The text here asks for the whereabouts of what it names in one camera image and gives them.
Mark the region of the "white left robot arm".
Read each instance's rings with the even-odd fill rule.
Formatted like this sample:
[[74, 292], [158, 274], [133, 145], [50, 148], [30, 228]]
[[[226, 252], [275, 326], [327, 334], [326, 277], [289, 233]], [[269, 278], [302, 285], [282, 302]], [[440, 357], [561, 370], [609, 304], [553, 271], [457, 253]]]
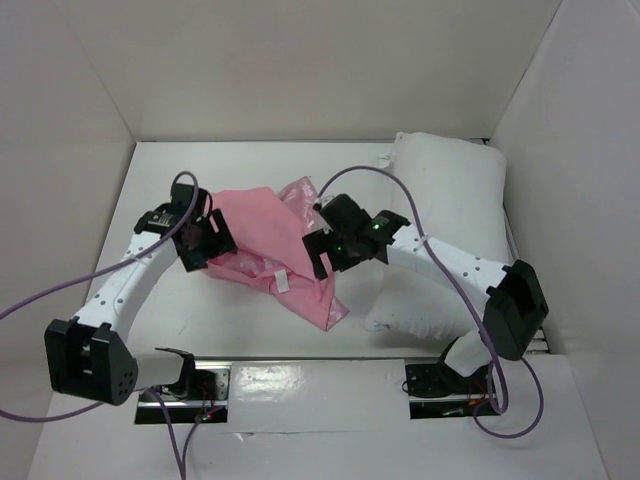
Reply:
[[159, 279], [175, 263], [188, 272], [237, 246], [211, 194], [173, 183], [170, 200], [140, 217], [120, 267], [69, 320], [53, 320], [44, 333], [54, 391], [114, 406], [135, 391], [163, 388], [184, 399], [196, 390], [195, 357], [157, 347], [133, 353], [127, 340], [135, 318]]

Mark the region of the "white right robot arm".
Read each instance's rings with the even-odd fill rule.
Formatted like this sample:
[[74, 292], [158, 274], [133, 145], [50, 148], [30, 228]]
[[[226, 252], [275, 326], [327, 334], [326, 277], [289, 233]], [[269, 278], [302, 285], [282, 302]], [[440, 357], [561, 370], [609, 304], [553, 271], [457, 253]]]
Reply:
[[441, 357], [436, 379], [448, 392], [460, 391], [493, 357], [521, 359], [549, 313], [535, 269], [522, 260], [504, 265], [474, 256], [420, 234], [397, 213], [370, 216], [346, 194], [313, 208], [326, 224], [303, 238], [317, 279], [375, 259], [465, 294], [481, 319]]

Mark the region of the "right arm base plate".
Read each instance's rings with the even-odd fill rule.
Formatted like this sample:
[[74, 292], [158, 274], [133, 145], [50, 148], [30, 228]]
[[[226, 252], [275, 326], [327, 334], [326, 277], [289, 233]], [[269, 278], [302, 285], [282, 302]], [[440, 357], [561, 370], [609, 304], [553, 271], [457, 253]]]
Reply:
[[437, 363], [405, 365], [406, 379], [401, 385], [408, 396], [412, 420], [497, 416], [486, 389], [488, 368], [480, 367], [464, 378]]

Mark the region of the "white pillow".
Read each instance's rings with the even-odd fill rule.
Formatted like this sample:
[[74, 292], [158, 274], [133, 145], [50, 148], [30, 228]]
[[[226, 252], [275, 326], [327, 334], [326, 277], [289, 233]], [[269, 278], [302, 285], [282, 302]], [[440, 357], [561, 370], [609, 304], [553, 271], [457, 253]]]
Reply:
[[[400, 133], [391, 159], [403, 183], [393, 190], [392, 211], [412, 218], [406, 200], [411, 195], [427, 234], [484, 259], [509, 261], [503, 210], [507, 160], [501, 152], [428, 133]], [[476, 324], [449, 284], [388, 266], [365, 327], [449, 340]]]

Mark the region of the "pink pillowcase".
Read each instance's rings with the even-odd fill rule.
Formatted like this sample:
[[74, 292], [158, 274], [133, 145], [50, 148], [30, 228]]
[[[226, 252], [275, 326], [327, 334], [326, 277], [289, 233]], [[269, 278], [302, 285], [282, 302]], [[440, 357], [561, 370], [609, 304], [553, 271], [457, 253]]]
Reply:
[[335, 278], [315, 278], [302, 238], [319, 227], [317, 191], [304, 176], [276, 193], [269, 187], [213, 195], [238, 247], [207, 262], [206, 273], [243, 284], [278, 302], [323, 331], [349, 309], [336, 297]]

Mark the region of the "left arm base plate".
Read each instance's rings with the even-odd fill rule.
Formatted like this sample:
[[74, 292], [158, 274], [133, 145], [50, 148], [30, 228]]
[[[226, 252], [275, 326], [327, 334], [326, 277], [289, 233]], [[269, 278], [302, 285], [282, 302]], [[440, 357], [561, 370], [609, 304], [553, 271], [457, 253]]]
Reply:
[[157, 388], [173, 424], [223, 424], [228, 420], [231, 361], [197, 359], [195, 373], [185, 393]]

